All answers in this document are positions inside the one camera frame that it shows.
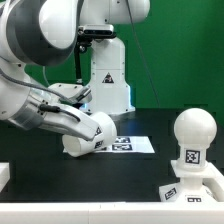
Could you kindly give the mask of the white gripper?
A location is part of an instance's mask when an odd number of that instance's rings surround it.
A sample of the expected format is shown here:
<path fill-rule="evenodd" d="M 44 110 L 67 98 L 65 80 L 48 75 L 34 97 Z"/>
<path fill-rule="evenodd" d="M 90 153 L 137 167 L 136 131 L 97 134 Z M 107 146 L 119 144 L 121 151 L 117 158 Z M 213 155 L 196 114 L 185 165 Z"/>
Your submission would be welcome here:
<path fill-rule="evenodd" d="M 43 115 L 40 128 L 92 141 L 98 123 L 74 107 L 77 103 L 91 99 L 90 88 L 80 84 L 56 83 L 50 85 L 47 90 L 51 99 L 39 106 Z"/>

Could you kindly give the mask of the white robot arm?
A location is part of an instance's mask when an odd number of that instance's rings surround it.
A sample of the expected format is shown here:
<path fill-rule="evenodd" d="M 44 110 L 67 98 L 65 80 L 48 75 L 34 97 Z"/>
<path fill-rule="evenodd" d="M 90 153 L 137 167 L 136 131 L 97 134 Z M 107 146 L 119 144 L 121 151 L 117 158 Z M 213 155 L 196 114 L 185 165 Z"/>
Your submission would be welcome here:
<path fill-rule="evenodd" d="M 110 38 L 115 24 L 144 20 L 149 0 L 5 0 L 0 3 L 0 120 L 24 130 L 42 128 L 86 141 L 116 135 L 107 115 L 111 88 L 124 83 L 125 48 Z M 45 87 L 26 72 L 27 65 L 55 66 L 75 49 L 78 37 L 93 39 L 91 70 L 95 83 L 90 110 L 80 101 Z"/>

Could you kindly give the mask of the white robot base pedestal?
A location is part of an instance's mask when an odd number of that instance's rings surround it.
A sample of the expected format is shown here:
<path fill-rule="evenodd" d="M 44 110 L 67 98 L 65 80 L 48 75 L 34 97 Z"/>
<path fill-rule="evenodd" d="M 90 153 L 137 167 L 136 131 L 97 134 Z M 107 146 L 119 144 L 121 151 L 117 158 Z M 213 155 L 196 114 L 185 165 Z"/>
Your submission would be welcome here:
<path fill-rule="evenodd" d="M 108 115 L 132 112 L 131 88 L 125 80 L 125 45 L 119 38 L 94 40 L 91 52 L 92 100 L 82 106 L 88 113 Z"/>

